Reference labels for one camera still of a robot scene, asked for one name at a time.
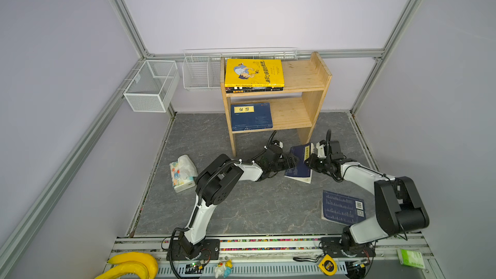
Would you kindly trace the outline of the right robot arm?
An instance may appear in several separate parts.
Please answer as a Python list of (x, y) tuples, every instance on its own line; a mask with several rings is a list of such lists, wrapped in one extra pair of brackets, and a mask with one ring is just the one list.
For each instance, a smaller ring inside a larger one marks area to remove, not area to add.
[(342, 153), (340, 143), (332, 140), (332, 130), (316, 145), (305, 164), (312, 170), (328, 175), (334, 181), (351, 182), (373, 194), (375, 215), (343, 229), (336, 245), (344, 255), (352, 257), (377, 240), (406, 235), (429, 226), (430, 218), (409, 177), (394, 177), (363, 166)]

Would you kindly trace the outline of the yellow folder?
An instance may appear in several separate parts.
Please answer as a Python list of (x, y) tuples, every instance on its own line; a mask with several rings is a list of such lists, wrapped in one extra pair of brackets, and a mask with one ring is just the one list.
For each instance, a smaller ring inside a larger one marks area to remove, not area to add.
[(284, 87), (279, 59), (227, 59), (225, 87)]

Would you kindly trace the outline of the navy notebook white lines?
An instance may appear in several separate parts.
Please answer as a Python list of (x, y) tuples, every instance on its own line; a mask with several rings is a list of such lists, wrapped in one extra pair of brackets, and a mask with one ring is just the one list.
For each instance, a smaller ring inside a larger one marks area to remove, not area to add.
[(364, 200), (323, 191), (321, 219), (346, 226), (363, 222), (366, 219)]

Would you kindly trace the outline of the blue book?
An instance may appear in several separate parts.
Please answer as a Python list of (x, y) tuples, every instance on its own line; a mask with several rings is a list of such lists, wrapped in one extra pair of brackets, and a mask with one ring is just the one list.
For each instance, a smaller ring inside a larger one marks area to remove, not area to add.
[(235, 131), (272, 129), (270, 103), (248, 103), (231, 106), (231, 129)]

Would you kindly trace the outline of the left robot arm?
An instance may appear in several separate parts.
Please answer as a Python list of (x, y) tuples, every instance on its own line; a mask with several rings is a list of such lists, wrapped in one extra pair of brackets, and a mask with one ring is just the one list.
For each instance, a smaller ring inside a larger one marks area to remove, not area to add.
[(274, 140), (272, 133), (261, 153), (250, 160), (233, 160), (221, 154), (195, 179), (196, 200), (191, 217), (183, 228), (176, 228), (170, 237), (167, 260), (193, 260), (210, 253), (219, 257), (220, 241), (207, 237), (212, 215), (241, 181), (261, 182), (281, 171), (297, 166), (299, 159), (284, 152), (282, 142)]

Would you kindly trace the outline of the black wolf cover book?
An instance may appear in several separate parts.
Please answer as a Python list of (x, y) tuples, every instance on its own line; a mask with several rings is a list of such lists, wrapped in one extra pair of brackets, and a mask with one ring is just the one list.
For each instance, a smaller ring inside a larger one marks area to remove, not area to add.
[(282, 91), (283, 87), (226, 87), (226, 93), (272, 92)]

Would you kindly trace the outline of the navy book yellow label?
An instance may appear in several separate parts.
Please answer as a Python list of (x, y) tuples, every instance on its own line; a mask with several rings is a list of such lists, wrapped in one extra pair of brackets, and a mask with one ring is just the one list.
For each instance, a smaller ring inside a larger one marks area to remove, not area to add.
[(294, 168), (286, 170), (286, 178), (297, 180), (299, 182), (311, 183), (312, 170), (305, 164), (305, 161), (314, 153), (314, 145), (307, 143), (305, 145), (293, 146), (289, 153), (296, 159)]

